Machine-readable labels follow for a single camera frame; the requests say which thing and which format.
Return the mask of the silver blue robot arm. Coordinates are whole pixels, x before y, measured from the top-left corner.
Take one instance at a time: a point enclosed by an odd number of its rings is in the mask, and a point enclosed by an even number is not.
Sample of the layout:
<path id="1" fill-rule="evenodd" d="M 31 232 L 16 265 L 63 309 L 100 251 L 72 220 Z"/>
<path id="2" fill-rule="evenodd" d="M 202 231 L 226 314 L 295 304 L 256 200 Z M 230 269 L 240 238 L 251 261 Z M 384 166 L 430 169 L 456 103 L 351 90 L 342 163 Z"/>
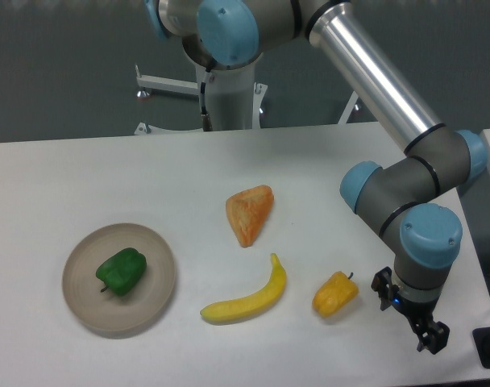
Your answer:
<path id="1" fill-rule="evenodd" d="M 303 37 L 322 50 L 403 151 L 387 169 L 362 162 L 340 185 L 344 201 L 394 252 L 372 289 L 382 309 L 409 321 L 418 349 L 447 344 L 449 328 L 433 311 L 459 254 L 458 217 L 434 199 L 478 177 L 487 165 L 482 139 L 450 131 L 418 97 L 359 25 L 348 1 L 147 1 L 155 35 L 180 37 L 198 67 L 204 131 L 250 129 L 251 73 L 260 56 Z"/>

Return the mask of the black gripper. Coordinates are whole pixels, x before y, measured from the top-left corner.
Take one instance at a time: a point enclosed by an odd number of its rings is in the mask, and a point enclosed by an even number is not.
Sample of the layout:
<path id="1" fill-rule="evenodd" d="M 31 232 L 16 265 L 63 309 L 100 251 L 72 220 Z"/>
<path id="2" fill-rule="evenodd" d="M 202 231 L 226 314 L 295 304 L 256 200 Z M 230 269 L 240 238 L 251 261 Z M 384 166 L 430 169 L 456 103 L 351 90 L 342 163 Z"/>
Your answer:
<path id="1" fill-rule="evenodd" d="M 439 288 L 416 289 L 401 280 L 395 280 L 393 284 L 392 270 L 385 267 L 374 275 L 371 289 L 378 294 L 381 310 L 393 306 L 408 319 L 418 338 L 418 352 L 427 350 L 436 355 L 447 346 L 450 328 L 433 317 Z"/>

